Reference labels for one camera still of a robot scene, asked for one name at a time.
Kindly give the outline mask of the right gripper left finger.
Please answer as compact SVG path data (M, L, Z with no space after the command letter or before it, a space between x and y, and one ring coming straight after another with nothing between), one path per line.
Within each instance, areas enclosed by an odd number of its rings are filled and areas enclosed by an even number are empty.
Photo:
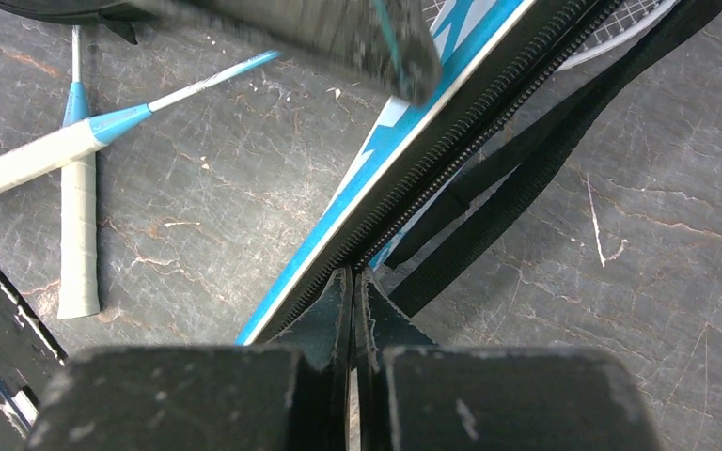
M50 380L28 450L344 450L353 274L272 340L100 347Z

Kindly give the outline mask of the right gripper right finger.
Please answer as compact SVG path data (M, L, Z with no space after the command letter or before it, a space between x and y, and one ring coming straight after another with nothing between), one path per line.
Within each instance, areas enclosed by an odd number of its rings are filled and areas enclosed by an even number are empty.
M355 281L365 450L658 450L631 373L594 348L444 347Z

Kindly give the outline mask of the blue badminton racket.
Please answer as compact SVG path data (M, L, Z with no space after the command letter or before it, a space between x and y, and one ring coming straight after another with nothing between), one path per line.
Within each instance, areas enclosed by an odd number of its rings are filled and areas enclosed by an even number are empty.
M255 55L157 100L84 118L12 149L0 155L0 194L95 153L152 114L279 56L275 50Z
M77 319L101 311L97 279L95 156L61 168L61 267L56 317Z

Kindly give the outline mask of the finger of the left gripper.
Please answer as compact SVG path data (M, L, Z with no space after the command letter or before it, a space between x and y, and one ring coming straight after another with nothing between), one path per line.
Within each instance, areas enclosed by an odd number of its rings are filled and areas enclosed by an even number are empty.
M442 78L416 1L146 1L143 9L296 54L416 105Z

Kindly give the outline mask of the blue Sport racket bag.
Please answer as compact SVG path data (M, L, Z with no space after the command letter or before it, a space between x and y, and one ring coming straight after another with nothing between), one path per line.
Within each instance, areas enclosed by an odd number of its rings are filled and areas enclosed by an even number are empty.
M322 217L239 331L246 345L275 334L313 301L334 268L378 262L411 219L572 55L611 11L588 8L550 54L529 70L483 68L452 76L443 66L422 106L388 100Z

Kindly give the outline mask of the black Crossway racket bag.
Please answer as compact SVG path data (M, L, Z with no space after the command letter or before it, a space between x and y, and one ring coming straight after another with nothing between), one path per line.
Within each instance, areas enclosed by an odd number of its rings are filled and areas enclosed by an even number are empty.
M137 45L134 25L153 16L128 1L103 0L0 0L0 9L27 19L65 25L103 25Z

